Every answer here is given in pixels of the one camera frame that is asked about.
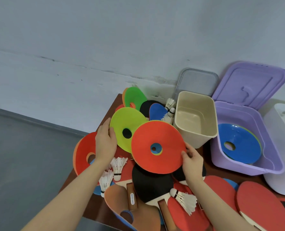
white label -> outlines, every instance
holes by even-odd
[[[130,198],[131,198],[131,204],[134,205],[135,204],[134,193],[130,194]]]

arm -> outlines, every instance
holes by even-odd
[[[94,188],[117,149],[116,135],[114,129],[109,128],[109,123],[110,118],[98,129],[94,163],[45,206],[22,231],[76,229]]]
[[[217,231],[257,231],[204,183],[202,178],[203,158],[188,143],[186,143],[186,147],[189,149],[188,153],[184,151],[181,153],[186,182],[197,197],[214,228]]]

lid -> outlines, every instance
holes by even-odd
[[[212,98],[260,109],[285,83],[285,69],[237,62],[230,66]]]
[[[192,68],[183,69],[175,89],[174,100],[178,99],[181,91],[211,96],[217,81],[218,76],[216,73]]]

hand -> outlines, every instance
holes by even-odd
[[[183,158],[183,172],[187,184],[194,184],[202,179],[202,167],[203,167],[203,158],[199,153],[193,148],[190,144],[185,143],[187,153],[185,151],[181,152]]]
[[[117,139],[114,128],[109,128],[110,118],[99,127],[95,136],[95,159],[107,167],[114,158],[117,149]]]

table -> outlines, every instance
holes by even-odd
[[[113,104],[111,105],[110,109],[106,113],[105,117],[103,118],[100,125],[104,123],[104,121],[112,117],[112,115],[115,112],[115,109],[122,104],[122,95],[118,94],[116,99],[114,100]],[[216,175],[222,178],[227,178],[230,180],[233,180],[234,182],[240,184],[244,181],[254,181],[257,182],[265,187],[267,187],[270,191],[272,191],[278,198],[282,197],[285,198],[284,195],[278,194],[274,190],[272,190],[264,180],[263,175],[259,176],[248,176],[245,174],[233,172],[230,170],[226,170],[223,168],[216,167],[212,161],[211,161],[211,152],[210,152],[210,143],[207,142],[202,147],[197,149],[200,155],[202,155],[204,159],[204,165],[206,167],[207,175]],[[68,178],[64,182],[63,186],[61,187],[61,192],[68,184],[70,184],[71,181],[73,181],[76,178],[76,173],[74,169],[72,169],[71,173],[69,174]],[[83,217],[98,221],[102,224],[106,224],[108,226],[114,227],[116,229],[124,230],[124,231],[130,231],[131,229],[125,226],[118,218],[114,215],[114,213],[109,209],[109,207],[106,205],[104,198],[102,198],[99,195],[93,194],[89,200],[89,203],[86,207],[86,210],[83,214]]]

